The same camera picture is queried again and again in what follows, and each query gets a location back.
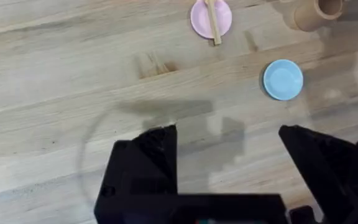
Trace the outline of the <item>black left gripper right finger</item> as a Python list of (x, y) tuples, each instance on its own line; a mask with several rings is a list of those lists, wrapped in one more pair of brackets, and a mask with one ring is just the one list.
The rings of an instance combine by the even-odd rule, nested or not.
[(358, 223), (358, 142), (298, 125), (278, 134), (323, 213), (323, 223)]

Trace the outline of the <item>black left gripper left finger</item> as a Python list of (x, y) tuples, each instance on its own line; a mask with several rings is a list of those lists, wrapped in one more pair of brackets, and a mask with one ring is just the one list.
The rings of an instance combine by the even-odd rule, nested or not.
[(100, 196), (176, 195), (177, 127), (152, 128), (114, 143)]

